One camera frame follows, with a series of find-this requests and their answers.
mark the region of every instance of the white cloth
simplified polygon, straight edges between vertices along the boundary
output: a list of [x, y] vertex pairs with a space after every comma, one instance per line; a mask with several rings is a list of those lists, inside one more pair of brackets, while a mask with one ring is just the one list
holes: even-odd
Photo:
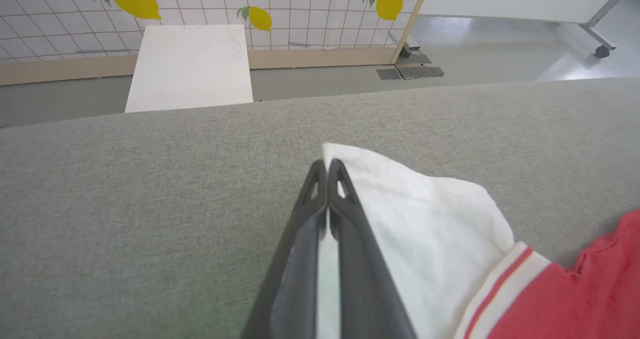
[[[514, 248], [486, 189], [428, 177], [375, 152], [326, 143], [345, 164], [384, 260], [421, 339], [452, 338], [487, 275]], [[318, 337], [340, 338], [338, 243], [327, 232], [318, 262]]]

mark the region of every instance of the gray fabric surface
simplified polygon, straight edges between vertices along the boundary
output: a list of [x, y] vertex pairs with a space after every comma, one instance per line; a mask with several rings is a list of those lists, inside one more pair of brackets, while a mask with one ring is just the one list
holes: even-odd
[[0, 130], [0, 338], [235, 338], [326, 141], [485, 186], [549, 259], [640, 204], [640, 81], [492, 84]]

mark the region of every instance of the wooden frame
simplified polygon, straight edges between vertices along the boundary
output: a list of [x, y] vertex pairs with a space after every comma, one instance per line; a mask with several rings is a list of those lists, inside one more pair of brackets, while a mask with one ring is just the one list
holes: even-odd
[[[309, 68], [395, 64], [425, 0], [418, 0], [397, 47], [337, 50], [250, 50], [249, 68]], [[0, 86], [133, 75], [138, 55], [0, 65]]]

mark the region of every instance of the garment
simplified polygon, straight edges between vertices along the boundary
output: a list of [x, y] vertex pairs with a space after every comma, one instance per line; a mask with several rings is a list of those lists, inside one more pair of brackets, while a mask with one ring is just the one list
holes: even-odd
[[[640, 338], [640, 210], [597, 239], [574, 271], [512, 230], [487, 191], [428, 177], [369, 150], [341, 159], [421, 339]], [[339, 338], [338, 244], [320, 242], [318, 337]]]

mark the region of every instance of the floor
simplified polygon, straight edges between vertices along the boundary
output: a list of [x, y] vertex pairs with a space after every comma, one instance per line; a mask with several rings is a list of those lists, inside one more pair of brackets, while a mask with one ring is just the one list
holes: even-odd
[[[374, 67], [252, 70], [254, 100], [397, 89], [640, 76], [640, 0], [622, 0], [596, 29], [617, 49], [605, 59], [574, 24], [419, 17], [411, 32], [444, 77], [379, 79]], [[130, 76], [0, 87], [0, 127], [122, 113]]]

